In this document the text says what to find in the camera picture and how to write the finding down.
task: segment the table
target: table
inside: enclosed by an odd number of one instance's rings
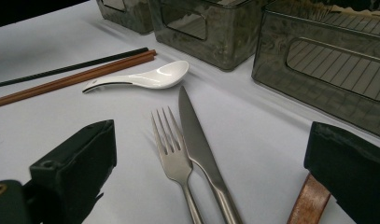
[[[0,27],[0,82],[143,47],[155,49],[156,60],[116,74],[146,72],[175,60],[188,61],[189,73],[166,90],[114,86],[83,94],[86,83],[80,83],[1,106],[0,180],[26,183],[35,161],[84,126],[113,119],[118,165],[84,223],[190,223],[180,186],[163,172],[150,119],[151,111],[167,106],[178,118],[180,85],[245,223],[286,223],[308,173],[303,156],[314,120],[380,147],[379,138],[256,84],[254,56],[222,72],[158,43],[153,33],[140,35],[104,20],[95,1]],[[2,87],[0,97],[88,69]],[[190,187],[204,223],[223,223],[197,166]],[[354,222],[331,198],[320,223]]]

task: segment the clear plastic container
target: clear plastic container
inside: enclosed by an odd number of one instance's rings
[[[268,4],[252,77],[380,136],[380,3]]]
[[[157,41],[224,71],[257,49],[264,0],[148,0]]]
[[[96,0],[104,19],[129,28],[141,35],[152,32],[147,0]]]

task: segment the knife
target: knife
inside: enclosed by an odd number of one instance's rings
[[[219,172],[211,148],[204,136],[201,124],[196,117],[190,98],[183,86],[180,88],[178,96],[178,108],[189,157],[204,171],[225,222],[229,224],[242,223],[231,194]]]

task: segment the white ceramic spoon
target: white ceramic spoon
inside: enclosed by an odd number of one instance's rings
[[[187,74],[190,65],[186,61],[176,61],[155,70],[129,76],[101,77],[87,84],[82,92],[110,84],[132,84],[150,89],[165,89],[177,84]]]

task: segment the stainless steel cutlery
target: stainless steel cutlery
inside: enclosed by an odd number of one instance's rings
[[[192,170],[191,161],[195,162],[206,175],[225,222],[229,224],[242,223],[242,219],[239,216],[231,194],[224,183],[222,175],[219,172],[211,148],[207,143],[204,131],[202,130],[202,126],[196,116],[195,110],[192,107],[190,98],[184,87],[181,87],[180,89],[178,107],[184,137],[178,129],[173,114],[169,109],[171,120],[176,130],[178,146],[173,137],[173,133],[169,126],[165,112],[162,111],[167,130],[170,134],[170,143],[168,142],[168,136],[163,128],[158,111],[157,116],[162,129],[163,142],[160,138],[154,117],[152,116],[155,140],[160,151],[162,166],[166,175],[177,181],[183,187],[191,210],[192,219],[194,223],[200,223],[202,222],[201,217],[199,216],[195,203],[190,196],[190,189],[188,188],[188,177]]]
[[[155,123],[153,115],[151,116],[151,119],[154,128],[155,142],[157,143],[157,148],[160,152],[163,170],[168,178],[176,181],[183,189],[184,195],[186,197],[190,209],[190,214],[193,223],[201,224],[203,223],[202,218],[199,214],[198,208],[196,207],[195,201],[192,198],[192,194],[190,192],[190,187],[188,183],[188,179],[192,171],[192,162],[190,161],[187,155],[183,135],[178,129],[177,123],[170,108],[169,114],[175,128],[177,140],[175,140],[174,138],[172,129],[170,128],[169,121],[166,117],[164,110],[162,110],[162,114],[165,120],[166,127],[163,126],[160,113],[157,110],[157,118],[160,124],[161,133],[158,132],[157,124]]]

